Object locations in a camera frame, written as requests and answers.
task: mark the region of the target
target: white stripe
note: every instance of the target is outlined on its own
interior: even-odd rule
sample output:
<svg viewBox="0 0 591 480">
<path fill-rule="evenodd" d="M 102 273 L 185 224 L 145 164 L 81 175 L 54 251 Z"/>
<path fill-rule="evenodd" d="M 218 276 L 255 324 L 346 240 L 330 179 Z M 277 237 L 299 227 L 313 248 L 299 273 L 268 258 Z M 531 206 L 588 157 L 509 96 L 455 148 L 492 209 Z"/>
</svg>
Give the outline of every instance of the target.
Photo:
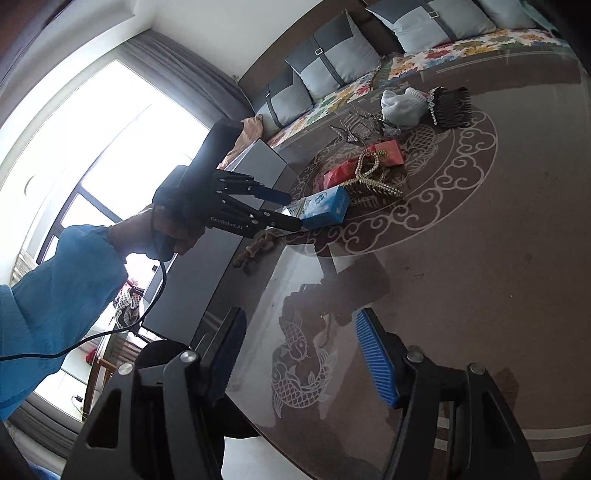
<svg viewBox="0 0 591 480">
<path fill-rule="evenodd" d="M 437 426 L 441 429 L 448 429 L 449 419 L 438 417 Z M 569 439 L 574 437 L 582 437 L 584 435 L 591 435 L 591 425 L 566 427 L 563 429 L 524 429 L 522 431 L 527 440 Z"/>
<path fill-rule="evenodd" d="M 436 448 L 437 450 L 443 450 L 445 452 L 447 450 L 447 441 L 435 439 L 433 448 Z M 579 447 L 571 448 L 569 450 L 554 450 L 552 452 L 532 452 L 532 455 L 534 456 L 534 460 L 536 462 L 555 462 L 557 460 L 566 460 L 568 458 L 578 457 L 582 450 L 583 447 Z"/>
</svg>

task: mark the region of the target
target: curtain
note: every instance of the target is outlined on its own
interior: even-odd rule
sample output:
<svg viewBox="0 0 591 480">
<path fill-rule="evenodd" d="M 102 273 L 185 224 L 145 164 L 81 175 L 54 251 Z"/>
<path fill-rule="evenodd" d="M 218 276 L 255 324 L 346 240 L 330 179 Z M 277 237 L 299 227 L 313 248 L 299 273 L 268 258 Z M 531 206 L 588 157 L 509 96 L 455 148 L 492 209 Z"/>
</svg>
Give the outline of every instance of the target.
<svg viewBox="0 0 591 480">
<path fill-rule="evenodd" d="M 254 116 L 246 96 L 228 75 L 192 50 L 154 30 L 119 47 L 119 57 L 133 71 L 211 128 L 220 118 Z"/>
</svg>

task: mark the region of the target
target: table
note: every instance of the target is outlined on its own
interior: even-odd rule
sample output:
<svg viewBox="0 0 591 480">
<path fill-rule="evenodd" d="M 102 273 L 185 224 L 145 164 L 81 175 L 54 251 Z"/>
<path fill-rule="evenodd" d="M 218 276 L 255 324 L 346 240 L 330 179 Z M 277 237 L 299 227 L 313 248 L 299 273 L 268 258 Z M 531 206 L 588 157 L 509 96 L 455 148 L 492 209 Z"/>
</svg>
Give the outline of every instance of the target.
<svg viewBox="0 0 591 480">
<path fill-rule="evenodd" d="M 249 317 L 228 393 L 310 476 L 381 478 L 400 415 L 379 399 L 351 322 L 371 305 L 386 330 L 435 362 L 486 365 L 543 478 L 575 478 L 572 469 L 589 471 L 591 448 L 583 450 L 591 435 L 589 78 L 568 54 L 530 50 L 448 63 L 406 85 L 467 86 L 473 125 L 423 126 L 405 140 L 418 152 L 407 164 L 406 210 L 368 196 L 343 226 L 289 237 L 250 269 L 226 270 L 207 311 L 222 318 L 240 305 Z M 376 112 L 380 97 L 357 105 Z M 298 173 L 294 194 L 311 193 L 353 153 L 327 126 L 347 114 L 280 150 Z M 278 395 L 286 372 L 308 388 Z M 439 425 L 434 467 L 446 447 L 445 406 Z"/>
</svg>

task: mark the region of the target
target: black cable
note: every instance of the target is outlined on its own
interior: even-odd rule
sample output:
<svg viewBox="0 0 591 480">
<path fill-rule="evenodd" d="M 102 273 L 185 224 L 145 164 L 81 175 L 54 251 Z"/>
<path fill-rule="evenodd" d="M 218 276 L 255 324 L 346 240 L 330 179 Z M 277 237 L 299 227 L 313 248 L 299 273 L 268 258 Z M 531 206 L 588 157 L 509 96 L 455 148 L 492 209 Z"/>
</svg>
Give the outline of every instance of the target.
<svg viewBox="0 0 591 480">
<path fill-rule="evenodd" d="M 158 251 L 158 249 L 156 248 L 156 242 L 154 241 L 154 210 L 155 209 L 152 209 L 152 215 L 150 216 L 150 232 L 152 235 L 152 241 L 154 242 L 155 250 Z M 49 353 L 17 353 L 15 355 L 0 356 L 0 362 L 6 362 L 9 360 L 18 360 L 19 358 L 50 358 L 50 359 L 51 358 L 59 358 L 63 355 L 67 355 L 72 350 L 75 350 L 76 348 L 80 347 L 81 345 L 84 345 L 86 342 L 90 342 L 91 340 L 94 340 L 95 338 L 100 338 L 105 335 L 111 335 L 113 333 L 123 333 L 123 332 L 130 331 L 137 324 L 144 321 L 144 317 L 150 312 L 150 310 L 152 310 L 154 305 L 156 305 L 156 302 L 161 297 L 162 292 L 164 291 L 164 287 L 166 286 L 166 266 L 164 265 L 164 262 L 162 262 L 161 260 L 159 260 L 159 262 L 160 262 L 160 268 L 162 269 L 162 283 L 160 285 L 160 288 L 158 289 L 158 292 L 154 296 L 154 299 L 152 300 L 152 302 L 150 302 L 150 305 L 148 305 L 148 308 L 146 308 L 144 314 L 139 319 L 137 319 L 134 323 L 132 323 L 131 325 L 129 325 L 127 327 L 123 327 L 123 328 L 117 328 L 115 330 L 109 330 L 108 332 L 97 333 L 95 335 L 91 335 L 87 338 L 80 340 L 80 342 L 75 343 L 74 345 L 66 348 L 65 350 L 62 350 L 59 353 L 53 353 L 53 354 L 49 354 Z"/>
</svg>

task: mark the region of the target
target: red package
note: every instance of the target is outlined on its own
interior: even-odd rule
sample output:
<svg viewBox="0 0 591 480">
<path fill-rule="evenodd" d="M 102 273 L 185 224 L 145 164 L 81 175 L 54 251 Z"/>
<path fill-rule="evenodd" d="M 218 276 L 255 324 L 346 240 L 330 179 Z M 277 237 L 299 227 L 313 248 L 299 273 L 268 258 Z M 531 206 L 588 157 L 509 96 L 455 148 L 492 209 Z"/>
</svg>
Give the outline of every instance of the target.
<svg viewBox="0 0 591 480">
<path fill-rule="evenodd" d="M 404 164 L 404 157 L 396 140 L 377 143 L 369 147 L 369 150 L 373 150 L 378 154 L 380 163 L 385 167 Z"/>
<path fill-rule="evenodd" d="M 338 167 L 326 172 L 324 174 L 324 189 L 327 190 L 335 185 L 340 185 L 345 180 L 354 179 L 358 161 L 359 157 L 351 158 Z"/>
</svg>

